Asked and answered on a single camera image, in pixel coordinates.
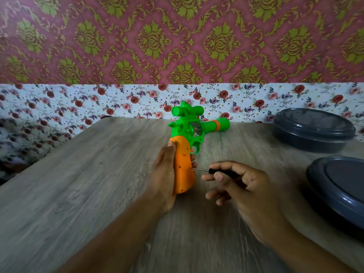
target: green toy gun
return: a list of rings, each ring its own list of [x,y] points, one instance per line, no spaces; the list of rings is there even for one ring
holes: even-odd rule
[[[180,117],[175,123],[168,126],[172,128],[170,141],[176,146],[174,157],[174,193],[187,191],[195,183],[195,174],[192,169],[190,154],[196,148],[195,154],[200,151],[203,136],[209,132],[225,131],[230,127],[226,118],[218,118],[208,122],[201,122],[198,116],[203,114],[202,106],[192,107],[187,102],[172,108],[172,115]]]

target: wooden table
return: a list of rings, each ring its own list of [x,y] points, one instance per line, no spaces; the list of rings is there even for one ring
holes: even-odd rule
[[[52,272],[103,230],[143,190],[171,129],[167,120],[105,118],[0,187],[0,272]],[[342,155],[364,158],[351,141]],[[297,189],[305,169],[325,155],[296,150],[271,136],[271,126],[232,123],[209,133],[199,167],[237,160],[265,170],[293,225],[364,272],[364,245],[321,219]],[[213,183],[195,186],[148,239],[132,272],[288,272],[261,245],[229,203],[205,199]]]

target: gray plastic lid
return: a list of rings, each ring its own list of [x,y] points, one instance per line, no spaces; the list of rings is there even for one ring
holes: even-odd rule
[[[364,160],[320,158],[307,168],[313,190],[345,219],[364,229]]]
[[[274,123],[289,133],[313,140],[343,142],[355,136],[351,121],[321,110],[284,109],[276,114]]]

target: orange grip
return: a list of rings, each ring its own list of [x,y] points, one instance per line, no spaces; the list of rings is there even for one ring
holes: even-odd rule
[[[211,122],[216,123],[216,130],[214,132],[218,132],[221,128],[221,124],[218,120],[211,120]]]
[[[174,190],[173,193],[181,194],[189,190],[195,183],[195,174],[191,163],[191,147],[183,136],[175,136],[169,139],[176,146],[174,156]]]

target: black screwdriver handle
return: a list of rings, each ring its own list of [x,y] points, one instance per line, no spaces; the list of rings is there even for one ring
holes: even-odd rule
[[[216,173],[218,171],[221,172],[221,173],[226,174],[231,179],[235,179],[235,178],[240,176],[239,174],[237,174],[235,171],[232,171],[231,169],[209,169],[210,174],[214,174],[214,173]]]

